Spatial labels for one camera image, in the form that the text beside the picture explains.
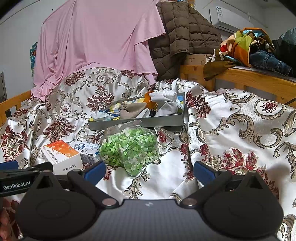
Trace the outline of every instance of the plastic bag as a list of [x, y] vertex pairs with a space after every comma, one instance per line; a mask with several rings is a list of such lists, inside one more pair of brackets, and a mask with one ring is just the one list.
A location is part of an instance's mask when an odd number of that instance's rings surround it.
[[120, 148], [125, 170], [131, 176], [137, 176], [144, 165], [159, 158], [156, 136], [153, 131], [142, 127], [126, 128], [122, 131], [128, 141]]
[[123, 125], [112, 126], [99, 140], [102, 160], [111, 167], [124, 167], [131, 176], [159, 158], [155, 133], [141, 127], [135, 120]]

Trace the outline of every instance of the cable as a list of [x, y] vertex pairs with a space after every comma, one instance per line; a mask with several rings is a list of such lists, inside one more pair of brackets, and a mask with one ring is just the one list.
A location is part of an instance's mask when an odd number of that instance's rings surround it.
[[285, 105], [289, 105], [289, 104], [293, 103], [294, 101], [296, 101], [296, 98], [294, 98], [294, 99], [288, 101]]

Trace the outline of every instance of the air conditioner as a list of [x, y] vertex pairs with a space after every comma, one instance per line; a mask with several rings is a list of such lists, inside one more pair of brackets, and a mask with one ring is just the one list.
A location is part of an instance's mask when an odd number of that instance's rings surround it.
[[219, 6], [210, 9], [210, 19], [214, 27], [229, 33], [234, 33], [245, 27], [254, 27], [242, 16]]

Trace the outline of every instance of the medicine box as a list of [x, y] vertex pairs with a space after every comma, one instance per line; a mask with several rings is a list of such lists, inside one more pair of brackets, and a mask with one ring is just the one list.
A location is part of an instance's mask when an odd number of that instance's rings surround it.
[[42, 146], [40, 149], [44, 159], [52, 163], [55, 175], [83, 169], [80, 153], [62, 140]]
[[71, 142], [70, 145], [80, 153], [83, 163], [95, 164], [99, 161], [99, 151], [96, 143], [75, 140], [74, 142]]

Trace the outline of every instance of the pink sheet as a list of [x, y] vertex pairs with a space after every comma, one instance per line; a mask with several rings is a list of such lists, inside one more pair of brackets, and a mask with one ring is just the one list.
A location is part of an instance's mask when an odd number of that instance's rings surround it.
[[55, 86], [87, 66], [157, 76], [147, 40], [165, 33], [159, 0], [68, 0], [42, 25], [31, 93], [45, 101]]

